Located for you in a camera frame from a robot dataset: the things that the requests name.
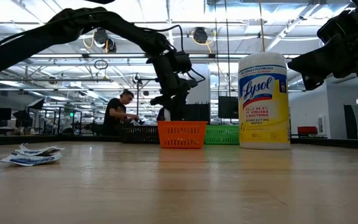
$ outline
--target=newspaper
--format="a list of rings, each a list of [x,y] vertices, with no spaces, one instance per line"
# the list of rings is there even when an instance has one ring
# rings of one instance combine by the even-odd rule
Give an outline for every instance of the newspaper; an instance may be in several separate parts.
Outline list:
[[[49,147],[46,147],[45,149],[32,150],[32,149],[26,148],[23,143],[19,146],[18,150],[15,150],[15,152],[18,152],[18,153],[20,153],[22,155],[26,155],[26,156],[50,156],[50,155],[58,153],[64,149],[65,148],[49,146]]]
[[[12,152],[11,155],[1,160],[1,162],[11,162],[21,166],[34,166],[44,164],[48,162],[54,162],[61,159],[62,154],[54,153],[50,156],[27,156],[16,152]]]

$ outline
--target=wooden table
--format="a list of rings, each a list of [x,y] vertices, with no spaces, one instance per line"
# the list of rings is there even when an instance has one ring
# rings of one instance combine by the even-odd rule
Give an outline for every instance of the wooden table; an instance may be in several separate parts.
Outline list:
[[[356,223],[358,150],[203,150],[113,142],[56,163],[0,163],[0,223]],[[0,146],[0,160],[17,146]]]

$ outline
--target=lysol wipes container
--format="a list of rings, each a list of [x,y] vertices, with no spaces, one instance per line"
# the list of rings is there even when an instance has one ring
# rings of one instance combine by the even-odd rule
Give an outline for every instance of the lysol wipes container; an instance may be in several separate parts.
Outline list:
[[[239,61],[240,146],[289,149],[287,66],[282,54],[264,52]]]

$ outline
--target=ceiling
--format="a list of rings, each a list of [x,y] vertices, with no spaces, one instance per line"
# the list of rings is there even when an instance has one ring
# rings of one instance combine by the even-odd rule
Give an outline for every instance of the ceiling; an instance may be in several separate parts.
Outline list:
[[[317,38],[317,30],[333,16],[344,9],[352,7],[350,1],[332,0],[326,4],[319,1],[269,0],[262,3],[264,18],[264,43],[266,49],[287,55],[287,60],[299,54],[309,52],[322,46]],[[19,32],[39,27],[50,20],[56,13],[65,8],[99,7],[101,5],[80,0],[0,0],[0,40]],[[223,73],[218,77],[218,66],[214,59],[194,59],[193,63],[208,64],[211,71],[212,89],[228,90],[237,88],[236,55],[253,54],[262,51],[260,14],[258,1],[250,0],[116,0],[103,5],[107,10],[118,13],[125,20],[139,27],[165,29],[181,25],[183,29],[184,51],[189,54],[227,54],[233,55],[231,63],[219,61]],[[204,27],[210,44],[197,44],[192,38],[196,27]],[[179,29],[164,32],[167,39],[180,49]],[[95,103],[89,110],[103,111],[105,102],[119,95],[123,88],[135,89],[133,76],[155,78],[154,68],[145,65],[145,58],[130,58],[127,54],[142,53],[140,47],[116,34],[109,33],[117,46],[116,54],[103,57],[109,67],[98,70],[94,63],[99,58],[83,59],[65,57],[66,54],[105,54],[104,50],[92,44],[93,31],[82,35],[69,44],[54,45],[40,54],[44,57],[31,58],[32,64],[22,62],[0,73],[0,89],[33,89],[31,94],[48,97],[52,103],[72,104]],[[299,73],[288,71],[290,90],[303,89]],[[69,79],[69,82],[41,82],[54,77],[58,80]],[[84,91],[42,91],[41,89],[83,88]],[[110,89],[109,91],[88,91],[88,89]],[[143,87],[149,89],[149,95],[140,94],[142,108],[140,114],[154,114],[157,107],[150,107],[147,102],[158,95],[159,85],[149,82]],[[217,92],[211,92],[212,99],[217,99]],[[136,102],[129,105],[135,109]]]

